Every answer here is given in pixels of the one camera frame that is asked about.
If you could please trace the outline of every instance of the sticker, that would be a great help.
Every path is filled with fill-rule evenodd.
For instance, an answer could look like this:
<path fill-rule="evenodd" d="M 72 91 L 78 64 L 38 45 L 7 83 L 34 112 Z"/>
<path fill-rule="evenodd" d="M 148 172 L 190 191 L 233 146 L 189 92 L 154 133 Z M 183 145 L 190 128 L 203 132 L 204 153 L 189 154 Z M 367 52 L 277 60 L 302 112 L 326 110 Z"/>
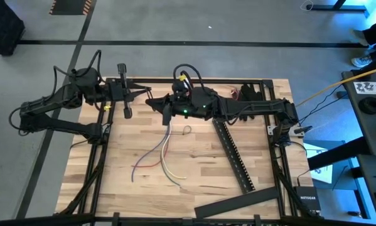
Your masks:
<path fill-rule="evenodd" d="M 376 82 L 354 82 L 357 94 L 376 94 Z"/>

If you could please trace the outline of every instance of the red wire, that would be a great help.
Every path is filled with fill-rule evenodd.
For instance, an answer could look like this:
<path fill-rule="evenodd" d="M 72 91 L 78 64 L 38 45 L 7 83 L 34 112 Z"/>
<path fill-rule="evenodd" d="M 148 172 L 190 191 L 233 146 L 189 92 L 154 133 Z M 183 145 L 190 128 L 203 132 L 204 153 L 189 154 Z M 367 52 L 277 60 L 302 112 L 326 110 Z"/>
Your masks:
<path fill-rule="evenodd" d="M 168 144 L 169 144 L 169 142 L 167 142 L 166 144 L 165 144 L 165 151 L 164 151 L 164 158 L 165 158 L 165 156 L 167 155 L 167 151 L 168 151 Z M 160 162 L 161 162 L 161 159 L 156 163 L 156 164 L 152 164 L 152 165 L 149 165 L 149 166 L 136 166 L 137 168 L 148 168 L 148 167 L 154 167 L 154 166 L 157 166 L 158 164 L 160 164 Z"/>

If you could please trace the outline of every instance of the wire bundle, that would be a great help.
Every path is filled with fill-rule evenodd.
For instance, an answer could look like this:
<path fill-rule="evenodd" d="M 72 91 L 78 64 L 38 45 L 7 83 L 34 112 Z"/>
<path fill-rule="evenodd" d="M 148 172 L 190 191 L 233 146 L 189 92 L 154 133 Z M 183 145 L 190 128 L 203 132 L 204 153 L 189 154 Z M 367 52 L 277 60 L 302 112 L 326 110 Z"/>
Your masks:
<path fill-rule="evenodd" d="M 160 141 L 159 144 L 157 144 L 152 150 L 148 151 L 146 154 L 144 154 L 142 157 L 140 157 L 138 159 L 138 161 L 136 162 L 136 164 L 133 167 L 133 170 L 132 170 L 132 175 L 131 175 L 131 180 L 133 182 L 133 177 L 134 177 L 134 172 L 136 170 L 136 168 L 150 168 L 150 167 L 154 167 L 154 166 L 157 166 L 158 164 L 161 163 L 161 168 L 163 169 L 163 172 L 164 174 L 166 175 L 166 177 L 174 184 L 178 185 L 178 186 L 181 186 L 179 183 L 175 182 L 175 180 L 173 180 L 170 175 L 174 178 L 177 178 L 177 179 L 186 179 L 186 177 L 184 176 L 176 176 L 174 173 L 172 173 L 168 167 L 167 167 L 167 164 L 165 162 L 165 156 L 166 156 L 166 153 L 167 153 L 167 150 L 168 150 L 168 144 L 169 144 L 169 138 L 171 137 L 172 135 L 172 128 L 171 128 L 171 123 L 169 124 L 169 126 L 167 127 L 167 131 L 164 135 L 164 138 Z M 160 160 L 155 163 L 155 164 L 152 164 L 152 165 L 148 165 L 148 166 L 139 166 L 139 163 L 140 161 L 142 161 L 142 159 L 144 157 L 146 157 L 148 154 L 152 153 L 154 150 L 156 150 L 156 148 L 158 148 L 161 144 L 163 143 L 163 147 L 161 148 L 161 152 L 160 152 Z"/>

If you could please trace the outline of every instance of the black floor stripe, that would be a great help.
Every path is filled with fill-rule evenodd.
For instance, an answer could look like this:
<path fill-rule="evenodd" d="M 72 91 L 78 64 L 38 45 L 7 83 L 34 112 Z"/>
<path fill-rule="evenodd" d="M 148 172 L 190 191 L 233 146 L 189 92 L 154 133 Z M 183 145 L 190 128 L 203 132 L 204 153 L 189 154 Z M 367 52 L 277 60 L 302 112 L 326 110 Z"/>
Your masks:
<path fill-rule="evenodd" d="M 73 40 L 21 40 L 23 45 L 76 45 Z M 238 47 L 295 47 L 295 48 L 365 48 L 358 43 L 285 43 L 244 41 L 81 41 L 82 45 L 112 46 L 238 46 Z"/>
<path fill-rule="evenodd" d="M 77 44 L 75 43 L 76 47 L 75 47 L 75 50 L 73 51 L 72 59 L 69 63 L 68 72 L 70 72 L 71 69 L 76 67 L 77 59 L 79 57 L 80 50 L 82 49 L 82 42 L 83 42 L 84 38 L 86 37 L 86 32 L 89 28 L 90 21 L 92 19 L 92 15 L 93 15 L 93 12 L 94 12 L 94 7 L 95 7 L 96 2 L 97 2 L 97 0 L 93 0 L 90 11 L 89 11 L 89 13 L 86 17 L 86 20 L 83 24 L 82 31 L 80 32 L 79 39 L 76 42 Z M 65 77 L 65 79 L 63 81 L 63 85 L 66 84 L 66 83 L 68 83 L 67 77 Z M 51 118 L 57 119 L 60 115 L 60 112 L 61 112 L 61 108 L 54 110 Z M 41 170 L 43 168 L 43 164 L 44 164 L 44 161 L 45 161 L 45 158 L 46 158 L 48 148 L 50 147 L 52 136 L 53 136 L 53 131 L 47 130 L 45 132 L 45 136 L 44 136 L 43 142 L 41 144 L 40 152 L 37 155 L 36 163 L 33 167 L 33 171 L 31 173 L 30 180 L 27 184 L 26 190 L 24 192 L 23 198 L 22 198 L 20 206 L 19 206 L 19 210 L 16 214 L 17 219 L 22 219 L 22 218 L 26 217 L 27 211 L 28 211 L 30 203 L 31 203 L 31 199 L 33 197 L 33 193 L 35 191 L 35 188 L 36 188 L 36 185 L 37 185 L 37 182 L 38 182 L 38 178 L 40 177 L 40 173 L 41 173 Z"/>

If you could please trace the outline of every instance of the white wire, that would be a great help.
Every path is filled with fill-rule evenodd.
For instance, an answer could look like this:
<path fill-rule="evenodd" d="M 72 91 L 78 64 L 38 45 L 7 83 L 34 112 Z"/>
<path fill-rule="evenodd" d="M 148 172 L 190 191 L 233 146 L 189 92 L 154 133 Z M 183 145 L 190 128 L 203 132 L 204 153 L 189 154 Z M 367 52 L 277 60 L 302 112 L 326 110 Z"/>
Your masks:
<path fill-rule="evenodd" d="M 311 3 L 311 8 L 310 9 L 306 9 L 306 8 L 303 8 L 303 5 L 305 5 L 305 3 Z M 302 5 L 300 5 L 300 9 L 302 9 L 303 11 L 310 11 L 310 10 L 312 10 L 313 9 L 313 5 L 314 5 L 314 3 L 311 1 L 311 0 L 306 0 L 305 2 L 303 2 L 302 3 Z"/>
<path fill-rule="evenodd" d="M 168 169 L 167 167 L 167 164 L 165 163 L 165 158 L 164 158 L 164 148 L 165 148 L 165 145 L 167 144 L 168 140 L 169 140 L 169 137 L 171 136 L 171 133 L 172 133 L 172 125 L 171 125 L 171 122 L 169 122 L 169 134 L 167 135 L 167 138 L 165 139 L 165 142 L 163 144 L 163 148 L 161 149 L 161 161 L 163 162 L 163 165 L 164 165 L 164 168 L 165 170 L 173 177 L 177 178 L 177 179 L 186 179 L 185 176 L 176 176 L 175 174 L 173 174 L 172 172 L 170 172 L 170 170 Z"/>

